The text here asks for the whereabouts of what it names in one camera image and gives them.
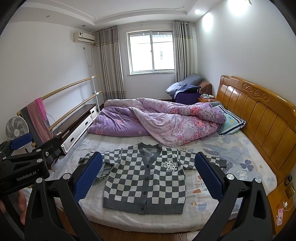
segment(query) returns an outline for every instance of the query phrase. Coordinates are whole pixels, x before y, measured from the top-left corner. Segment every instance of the window frame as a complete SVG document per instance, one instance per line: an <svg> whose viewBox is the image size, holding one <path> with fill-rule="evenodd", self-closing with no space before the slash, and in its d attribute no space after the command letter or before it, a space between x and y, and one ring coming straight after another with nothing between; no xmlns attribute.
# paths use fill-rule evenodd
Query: window frame
<svg viewBox="0 0 296 241"><path fill-rule="evenodd" d="M152 42L152 32L172 32L172 30L167 29L161 29L161 30L143 30L143 31L133 31L127 33L127 45L128 45L128 65L129 65L129 71L130 75L134 74L152 74L152 73L175 73L176 72L176 63L175 63L175 42L173 37L173 54L174 54L174 69L169 70L155 70L154 69L154 54L153 54L153 42ZM130 44L130 35L132 34L140 34L140 33L149 33L150 35L150 44L151 44L151 55L152 55L152 70L142 70L142 71L133 71L132 69L132 60L131 60L131 44Z"/></svg>

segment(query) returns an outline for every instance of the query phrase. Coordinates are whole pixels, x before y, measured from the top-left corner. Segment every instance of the window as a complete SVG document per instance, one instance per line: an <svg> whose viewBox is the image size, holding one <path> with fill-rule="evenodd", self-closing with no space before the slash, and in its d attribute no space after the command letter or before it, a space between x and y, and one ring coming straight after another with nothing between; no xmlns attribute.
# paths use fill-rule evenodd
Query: window
<svg viewBox="0 0 296 241"><path fill-rule="evenodd" d="M131 74L175 70L171 31L129 33L128 47Z"/></svg>

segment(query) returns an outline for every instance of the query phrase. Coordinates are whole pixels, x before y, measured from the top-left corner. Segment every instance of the wooden headboard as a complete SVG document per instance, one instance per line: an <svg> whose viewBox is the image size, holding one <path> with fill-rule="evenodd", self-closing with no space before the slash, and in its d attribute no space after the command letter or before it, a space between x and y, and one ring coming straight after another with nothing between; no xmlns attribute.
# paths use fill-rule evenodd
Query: wooden headboard
<svg viewBox="0 0 296 241"><path fill-rule="evenodd" d="M296 163L294 104L262 86L225 75L216 99L247 122L243 133L275 173L279 185Z"/></svg>

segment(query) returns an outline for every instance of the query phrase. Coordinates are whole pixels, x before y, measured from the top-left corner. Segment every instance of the curtain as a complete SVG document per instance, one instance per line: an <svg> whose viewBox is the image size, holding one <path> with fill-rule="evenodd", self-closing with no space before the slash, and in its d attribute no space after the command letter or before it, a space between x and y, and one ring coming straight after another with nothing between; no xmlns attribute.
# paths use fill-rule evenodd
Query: curtain
<svg viewBox="0 0 296 241"><path fill-rule="evenodd" d="M176 82L194 73L193 38L190 23L174 21L174 53Z"/></svg>
<svg viewBox="0 0 296 241"><path fill-rule="evenodd" d="M119 49L117 26L96 32L99 78L102 83L104 102L124 99L124 83Z"/></svg>

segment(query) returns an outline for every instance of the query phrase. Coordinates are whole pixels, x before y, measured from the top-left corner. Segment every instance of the wooden handrail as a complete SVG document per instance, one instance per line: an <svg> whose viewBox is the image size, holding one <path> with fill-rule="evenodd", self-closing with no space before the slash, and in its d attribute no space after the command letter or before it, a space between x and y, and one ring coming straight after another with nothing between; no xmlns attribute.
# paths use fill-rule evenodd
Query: wooden handrail
<svg viewBox="0 0 296 241"><path fill-rule="evenodd" d="M52 96L52 95L54 95L54 94L56 94L56 93L59 93L59 92L65 90L65 89L68 89L68 88L70 88L70 87L72 87L72 86L74 86L74 85L80 84L80 83L82 83L82 82L85 82L85 81L88 81L88 80L91 80L91 79L92 79L92 78L89 77L89 78L86 78L86 79L83 79L83 80L80 80L80 81L74 82L74 83L72 83L72 84L66 85L66 86L64 86L64 87L62 87L62 88L59 88L59 89L57 89L57 90L55 90L55 91L52 91L52 92L50 92L49 94L43 96L43 97L42 97L42 100L45 100L45 99L47 99L48 97L50 97L50 96Z"/></svg>
<svg viewBox="0 0 296 241"><path fill-rule="evenodd" d="M63 119L65 119L67 116L69 116L71 113L73 113L75 110L77 110L79 107L84 105L87 101L91 100L92 98L96 97L98 94L102 93L103 91L99 91L95 94L93 94L91 97L86 99L85 101L81 102L79 105L75 106L72 110L68 111L66 114L64 114L60 119L58 119L55 123L53 123L48 129L51 131L58 123L60 123Z"/></svg>

